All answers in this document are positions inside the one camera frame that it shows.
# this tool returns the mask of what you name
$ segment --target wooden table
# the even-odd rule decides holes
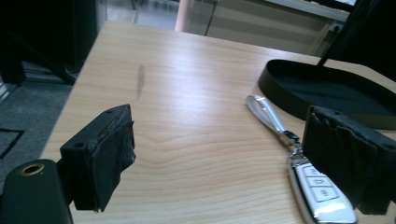
[[[220,39],[109,21],[97,38],[42,155],[104,110],[131,104],[136,163],[123,172],[104,213],[75,211],[76,223],[302,223],[286,170],[289,153],[250,114],[249,94],[272,59],[318,58]],[[396,85],[356,64],[328,66]],[[304,121],[278,109],[303,136]],[[396,139],[396,132],[385,132]],[[394,223],[360,216],[360,223]]]

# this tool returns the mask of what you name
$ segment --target gray carpet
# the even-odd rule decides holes
[[[71,89],[28,78],[1,102],[0,194],[13,168],[40,157]]]

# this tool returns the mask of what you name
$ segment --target black leather tray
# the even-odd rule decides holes
[[[259,79],[262,93],[299,119],[309,106],[338,110],[374,129],[396,130],[396,94],[343,70],[285,60],[268,62]]]

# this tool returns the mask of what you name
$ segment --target car key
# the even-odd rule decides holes
[[[292,148],[288,158],[289,177],[304,220],[307,223],[357,223],[347,197],[303,155],[299,137],[287,130],[270,102],[265,97],[249,95],[247,107],[282,143]]]

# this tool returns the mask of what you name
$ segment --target floor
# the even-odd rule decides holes
[[[107,19],[174,30],[178,2],[171,0],[107,0]],[[38,159],[50,137],[72,86],[36,63],[23,63],[26,80],[6,85],[0,78],[0,195],[7,174]],[[68,71],[73,76],[78,72]]]

